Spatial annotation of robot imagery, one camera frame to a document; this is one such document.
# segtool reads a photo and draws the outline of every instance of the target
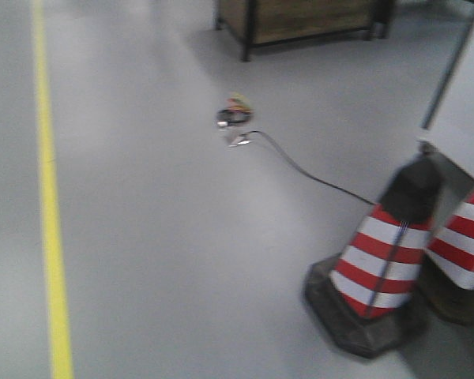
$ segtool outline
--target yellow floor marking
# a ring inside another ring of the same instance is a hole
[[[49,318],[51,378],[73,379],[42,0],[32,0],[32,23],[39,149],[39,191]]]

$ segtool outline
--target cone base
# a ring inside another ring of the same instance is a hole
[[[426,329],[427,308],[416,294],[407,304],[382,317],[372,320],[359,317],[329,279],[338,259],[335,256],[312,265],[304,293],[338,347],[354,355],[374,358]]]
[[[457,286],[428,257],[425,257],[418,285],[441,318],[461,325],[474,324],[474,290]]]

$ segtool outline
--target wires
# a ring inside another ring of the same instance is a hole
[[[228,129],[249,122],[253,117],[253,108],[251,108],[249,100],[244,96],[234,92],[228,99],[228,107],[219,111],[216,115],[217,125],[220,129]]]
[[[346,193],[347,195],[349,196],[352,196],[360,201],[363,201],[364,203],[366,204],[369,204],[369,205],[374,205],[374,202],[373,201],[369,201],[367,200],[366,198],[364,197],[361,197],[359,195],[357,195],[356,193],[353,193],[351,191],[348,191],[347,189],[344,189],[342,187],[339,187],[339,186],[336,186],[335,184],[332,184],[332,183],[329,183],[329,182],[326,182],[325,180],[322,180],[320,178],[317,178],[315,176],[313,176],[312,174],[309,174],[307,171],[305,171],[303,168],[301,168],[301,166],[299,166],[279,145],[278,143],[271,137],[269,136],[267,133],[265,132],[262,132],[260,130],[252,130],[250,132],[246,132],[244,134],[241,134],[241,136],[243,137],[247,137],[249,136],[250,134],[259,134],[261,135],[262,137],[264,137],[276,150],[277,152],[279,152],[279,154],[284,158],[284,160],[286,160],[288,162],[288,164],[290,166],[292,166],[293,168],[295,168],[300,174],[304,175],[304,176],[307,176],[309,179],[312,179],[316,182],[319,182],[325,186],[328,186],[328,187],[332,187],[334,188],[335,190],[339,190],[341,192],[344,192]]]

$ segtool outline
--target traffic cone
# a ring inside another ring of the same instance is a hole
[[[474,322],[474,190],[427,247],[421,288],[438,313],[460,324]]]
[[[373,358],[425,329],[414,288],[441,184],[427,156],[403,167],[343,253],[312,266],[306,299],[339,347]]]

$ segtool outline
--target cable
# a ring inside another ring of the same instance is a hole
[[[280,155],[284,158],[284,160],[286,160],[290,166],[292,166],[293,168],[295,168],[300,174],[304,175],[304,176],[307,176],[309,179],[312,179],[316,182],[319,182],[321,184],[324,184],[325,186],[328,186],[328,187],[332,187],[334,188],[335,190],[339,190],[341,192],[344,192],[346,193],[347,195],[349,196],[353,196],[354,198],[360,200],[360,201],[363,201],[364,203],[366,204],[369,204],[369,205],[374,205],[374,202],[373,201],[369,201],[367,200],[366,198],[364,197],[361,197],[359,195],[357,195],[356,193],[353,193],[351,191],[348,191],[347,189],[344,189],[342,187],[339,187],[339,186],[336,186],[335,184],[332,184],[332,183],[329,183],[329,182],[326,182],[320,178],[316,178],[315,176],[309,174],[307,171],[305,171],[303,168],[301,168],[301,166],[299,166],[279,145],[278,143],[271,137],[269,136],[267,133],[265,132],[262,132],[260,130],[252,130],[250,132],[246,132],[243,134],[243,137],[247,137],[249,136],[250,134],[260,134],[262,137],[264,137],[276,150],[277,152],[280,153]]]

